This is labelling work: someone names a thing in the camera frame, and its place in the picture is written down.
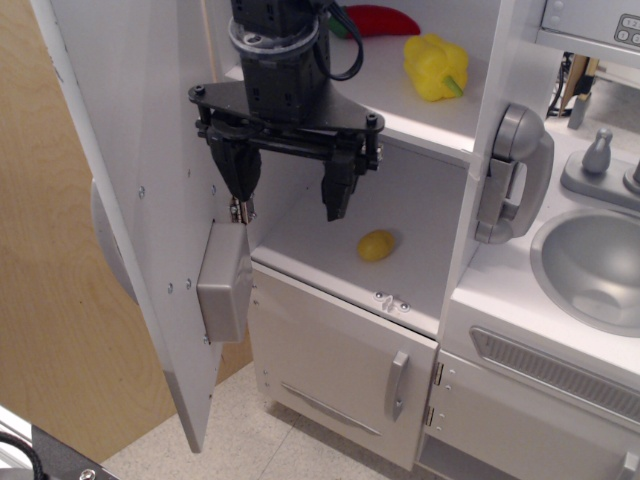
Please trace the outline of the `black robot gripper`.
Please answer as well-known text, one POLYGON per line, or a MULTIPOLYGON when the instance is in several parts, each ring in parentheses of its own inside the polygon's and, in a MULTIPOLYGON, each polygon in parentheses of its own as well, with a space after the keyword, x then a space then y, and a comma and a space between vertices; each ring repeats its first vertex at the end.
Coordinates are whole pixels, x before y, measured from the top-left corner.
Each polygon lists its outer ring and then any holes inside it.
POLYGON ((377 170, 384 119, 341 94, 326 61, 319 48, 244 57, 243 80, 189 90, 198 135, 239 201, 250 200, 258 185, 263 150, 324 162, 321 196, 329 222, 345 217, 357 174, 377 170))

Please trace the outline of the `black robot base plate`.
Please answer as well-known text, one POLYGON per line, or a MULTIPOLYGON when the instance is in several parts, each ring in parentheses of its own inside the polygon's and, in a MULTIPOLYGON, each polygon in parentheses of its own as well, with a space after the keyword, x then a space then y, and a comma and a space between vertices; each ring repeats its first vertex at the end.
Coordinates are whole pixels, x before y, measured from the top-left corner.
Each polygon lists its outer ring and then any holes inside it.
POLYGON ((43 430, 24 434, 1 426, 2 479, 118 479, 99 463, 43 430))

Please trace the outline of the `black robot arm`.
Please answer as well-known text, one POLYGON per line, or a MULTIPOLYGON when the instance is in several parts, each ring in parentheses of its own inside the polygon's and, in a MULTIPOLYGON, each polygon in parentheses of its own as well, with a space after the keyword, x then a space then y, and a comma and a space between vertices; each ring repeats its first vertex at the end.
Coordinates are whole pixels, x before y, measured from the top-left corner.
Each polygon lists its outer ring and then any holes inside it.
POLYGON ((242 80, 189 90, 199 111, 198 135, 242 204, 257 187, 262 151, 323 162, 321 196, 330 221, 345 216, 359 177, 379 165, 383 117, 334 87, 360 71, 364 53, 345 72, 332 73, 332 21, 362 40, 334 1, 235 1, 228 35, 242 80))

